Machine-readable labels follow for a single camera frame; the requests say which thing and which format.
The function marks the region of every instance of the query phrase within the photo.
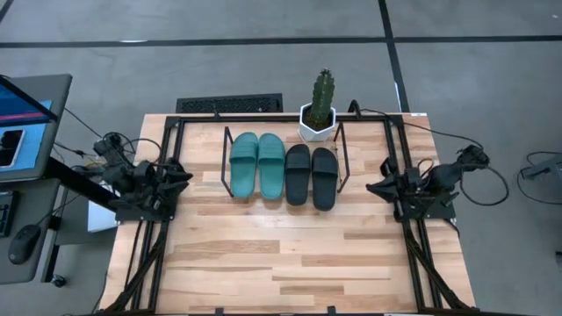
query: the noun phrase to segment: teal slipper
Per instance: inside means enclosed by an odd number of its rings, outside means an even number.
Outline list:
[[[260,137],[257,164],[260,168],[260,191],[268,199],[281,198],[285,176],[285,146],[272,133]]]
[[[254,194],[257,136],[246,132],[236,137],[230,150],[230,190],[237,198]]]

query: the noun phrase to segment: wooden table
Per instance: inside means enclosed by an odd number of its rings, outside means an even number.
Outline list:
[[[140,136],[160,142],[165,119],[146,115]],[[425,116],[404,119],[429,127]],[[264,200],[258,179],[252,198],[229,197],[220,182],[225,126],[233,138],[247,131],[258,137],[274,132],[285,150],[302,142],[295,123],[186,125],[180,162],[194,177],[169,226],[157,313],[214,312],[215,307],[225,312],[326,312],[329,305],[338,312],[416,311],[401,224],[393,219],[392,205],[365,189],[366,183],[382,180],[378,167],[388,156],[382,124],[345,123],[351,177],[330,212],[316,211],[312,196],[303,206],[288,205],[284,198]],[[414,164],[436,156],[431,133],[411,126],[406,131]],[[175,135],[171,139],[170,154]],[[321,145],[340,149],[344,173],[340,140]],[[153,161],[157,155],[154,145],[141,142],[136,160]],[[437,270],[460,299],[474,305],[456,232],[442,220],[426,222]],[[101,308],[123,290],[136,227],[119,227]],[[428,279],[421,266],[420,271],[426,305],[431,305]],[[149,272],[141,307],[148,303],[151,279]]]

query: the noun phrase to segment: cactus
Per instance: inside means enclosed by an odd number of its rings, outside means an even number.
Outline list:
[[[334,89],[334,77],[332,77],[329,69],[324,68],[316,78],[316,83],[314,83],[313,104],[306,115],[307,124],[315,130],[324,129],[331,124],[328,117],[334,97]]]

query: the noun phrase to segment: computer mouse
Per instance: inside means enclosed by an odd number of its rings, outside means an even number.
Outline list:
[[[22,264],[32,256],[37,240],[41,236],[41,227],[26,225],[11,240],[8,259],[13,264]]]

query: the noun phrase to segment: black slipper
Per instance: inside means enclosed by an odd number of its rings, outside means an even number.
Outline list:
[[[326,148],[316,148],[313,152],[313,201],[314,207],[321,211],[334,207],[337,171],[335,155]]]
[[[308,198],[310,150],[304,144],[289,149],[285,157],[285,194],[290,205],[303,205]]]

